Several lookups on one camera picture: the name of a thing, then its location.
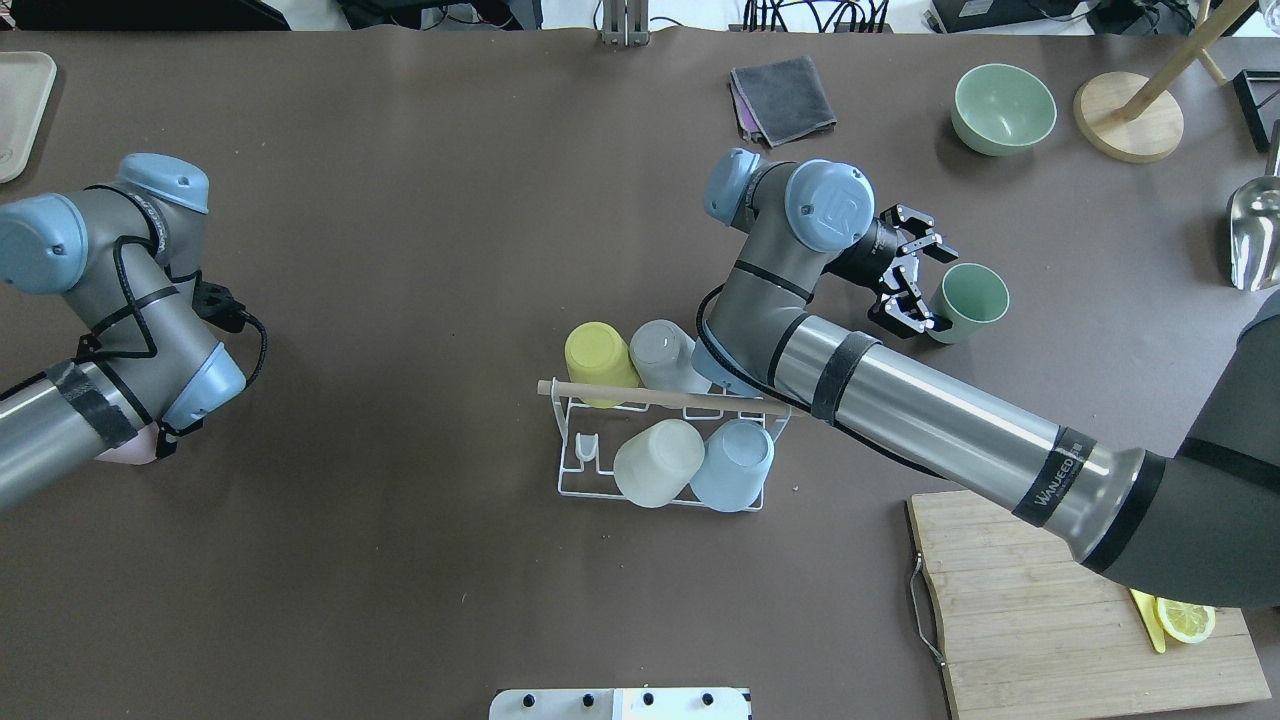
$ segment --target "mint green cup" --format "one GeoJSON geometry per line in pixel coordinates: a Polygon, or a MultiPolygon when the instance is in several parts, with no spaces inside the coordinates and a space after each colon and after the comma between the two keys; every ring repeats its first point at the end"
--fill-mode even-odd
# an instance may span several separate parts
{"type": "Polygon", "coordinates": [[[960,263],[942,275],[929,307],[951,320],[951,329],[929,331],[929,337],[951,345],[1004,318],[1009,311],[1009,287],[991,268],[960,263]]]}
{"type": "Polygon", "coordinates": [[[951,127],[983,155],[1012,155],[1044,140],[1057,122],[1057,106],[1044,83],[1029,72],[993,63],[978,65],[956,83],[951,127]]]}

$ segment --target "lemon slice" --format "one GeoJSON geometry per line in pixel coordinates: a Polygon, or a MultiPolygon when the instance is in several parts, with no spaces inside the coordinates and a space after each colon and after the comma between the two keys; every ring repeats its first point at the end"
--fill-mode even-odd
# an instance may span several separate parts
{"type": "Polygon", "coordinates": [[[1203,642],[1213,632],[1216,624],[1213,615],[1213,609],[1207,605],[1192,605],[1164,597],[1156,598],[1156,618],[1175,641],[1203,642]]]}

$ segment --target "green bowl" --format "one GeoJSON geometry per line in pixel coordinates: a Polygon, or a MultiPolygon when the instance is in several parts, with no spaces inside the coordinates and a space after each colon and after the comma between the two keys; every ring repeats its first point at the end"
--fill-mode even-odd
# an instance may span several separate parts
{"type": "Polygon", "coordinates": [[[1021,68],[978,65],[956,83],[951,126],[965,145],[983,155],[1021,152],[1044,140],[1056,122],[1053,96],[1021,68]]]}

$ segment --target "tabletop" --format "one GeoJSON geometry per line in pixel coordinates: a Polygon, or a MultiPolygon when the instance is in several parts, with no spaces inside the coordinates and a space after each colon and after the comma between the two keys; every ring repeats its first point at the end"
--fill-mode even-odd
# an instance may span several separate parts
{"type": "MultiPolygon", "coordinates": [[[[83,466],[0,518],[5,717],[463,719],[503,688],[643,684],[750,687],[756,717],[946,717],[904,502],[956,486],[803,418],[759,514],[554,489],[535,384],[563,377],[570,329],[691,329],[736,258],[700,201],[741,142],[737,65],[812,55],[838,124],[767,158],[860,167],[1012,295],[952,347],[877,333],[872,296],[833,278],[812,309],[1005,400],[1172,454],[1262,301],[1224,272],[1228,197],[1265,164],[1230,88],[1184,73],[1185,136],[1152,165],[1070,118],[1083,82],[1151,74],[1172,38],[5,35],[59,76],[0,202],[109,179],[128,152],[192,161],[205,275],[271,337],[259,383],[175,456],[83,466]],[[1057,101],[1028,154],[982,158],[950,128],[986,61],[1057,101]]],[[[1267,40],[1213,54],[1228,74],[1280,64],[1267,40]]],[[[0,292],[0,386],[84,332],[56,297],[0,292]]],[[[227,342],[252,364],[252,333],[227,342]]],[[[1277,688],[1280,615],[1247,619],[1277,688]]]]}

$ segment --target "cutting board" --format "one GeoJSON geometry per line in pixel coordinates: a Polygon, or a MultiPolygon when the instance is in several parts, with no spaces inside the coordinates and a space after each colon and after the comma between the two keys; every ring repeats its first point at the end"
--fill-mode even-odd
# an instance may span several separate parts
{"type": "Polygon", "coordinates": [[[1239,610],[1157,655],[1128,589],[969,491],[908,503],[955,720],[1078,720],[1266,700],[1239,610]]]}

